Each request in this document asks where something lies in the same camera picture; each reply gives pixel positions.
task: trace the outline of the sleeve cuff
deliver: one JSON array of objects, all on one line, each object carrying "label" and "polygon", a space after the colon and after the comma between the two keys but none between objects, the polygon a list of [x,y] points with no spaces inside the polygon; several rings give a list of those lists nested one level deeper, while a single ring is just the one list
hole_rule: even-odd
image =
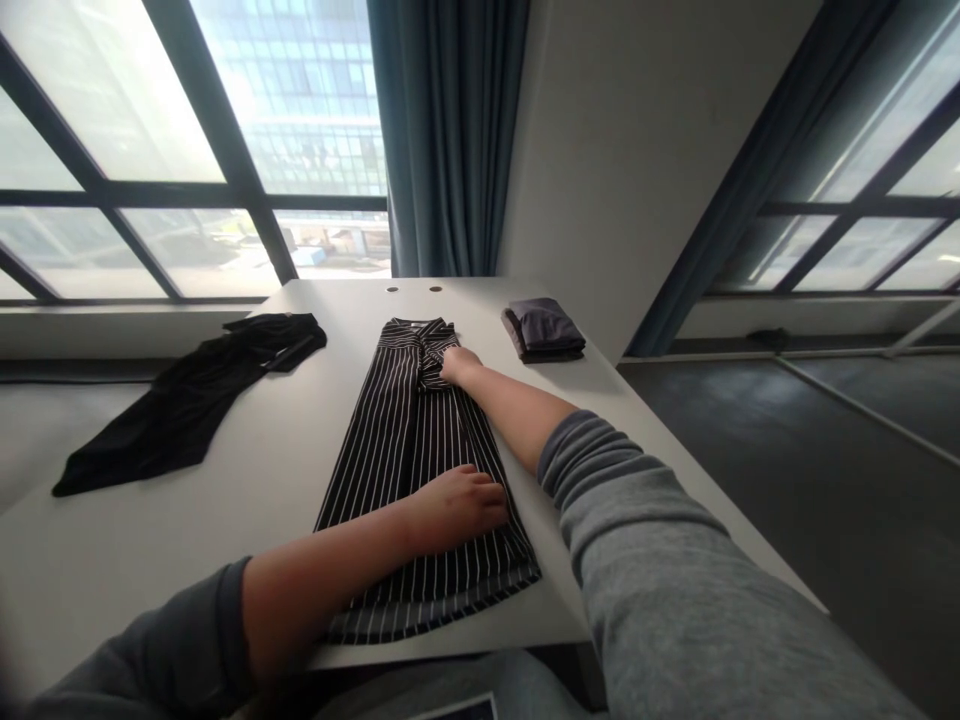
[{"label": "sleeve cuff", "polygon": [[575,410],[567,415],[560,424],[554,428],[554,431],[547,438],[547,444],[543,446],[543,452],[540,453],[540,462],[537,463],[537,482],[543,485],[543,480],[547,475],[547,468],[553,462],[554,457],[563,449],[564,442],[570,436],[570,433],[590,420],[599,419],[595,412],[590,410]]}]

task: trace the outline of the folded clothing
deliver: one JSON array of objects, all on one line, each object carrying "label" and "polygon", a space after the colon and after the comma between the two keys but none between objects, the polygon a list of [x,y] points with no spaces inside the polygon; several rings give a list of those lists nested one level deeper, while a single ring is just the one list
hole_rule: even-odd
[{"label": "folded clothing", "polygon": [[500,320],[525,365],[583,357],[586,340],[552,298],[512,302],[500,314]]},{"label": "folded clothing", "polygon": [[534,298],[510,303],[520,322],[520,334],[527,352],[580,351],[587,341],[553,298]]}]

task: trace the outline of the floor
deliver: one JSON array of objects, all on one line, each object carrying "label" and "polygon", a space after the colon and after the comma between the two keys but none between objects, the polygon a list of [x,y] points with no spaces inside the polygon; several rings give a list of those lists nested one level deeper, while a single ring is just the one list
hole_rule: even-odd
[{"label": "floor", "polygon": [[[960,357],[796,364],[960,455]],[[960,471],[771,361],[619,369],[891,679],[960,716]]]}]

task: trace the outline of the black and white striped garment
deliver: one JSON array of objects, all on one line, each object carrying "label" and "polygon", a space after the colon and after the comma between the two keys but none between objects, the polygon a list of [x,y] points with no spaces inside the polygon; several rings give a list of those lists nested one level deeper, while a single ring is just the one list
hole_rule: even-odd
[{"label": "black and white striped garment", "polygon": [[416,492],[466,463],[507,490],[510,522],[456,550],[419,558],[356,597],[325,640],[365,645],[411,637],[490,607],[540,579],[486,415],[440,379],[452,323],[388,322],[360,391],[314,531]]}]

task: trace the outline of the blue curtain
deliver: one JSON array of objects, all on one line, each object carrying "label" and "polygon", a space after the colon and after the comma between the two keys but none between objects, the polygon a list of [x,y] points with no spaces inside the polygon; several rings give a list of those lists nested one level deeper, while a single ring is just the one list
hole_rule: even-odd
[{"label": "blue curtain", "polygon": [[776,186],[833,93],[896,0],[827,0],[693,236],[634,335],[627,355],[663,355]]},{"label": "blue curtain", "polygon": [[368,0],[394,277],[494,275],[528,0]]}]

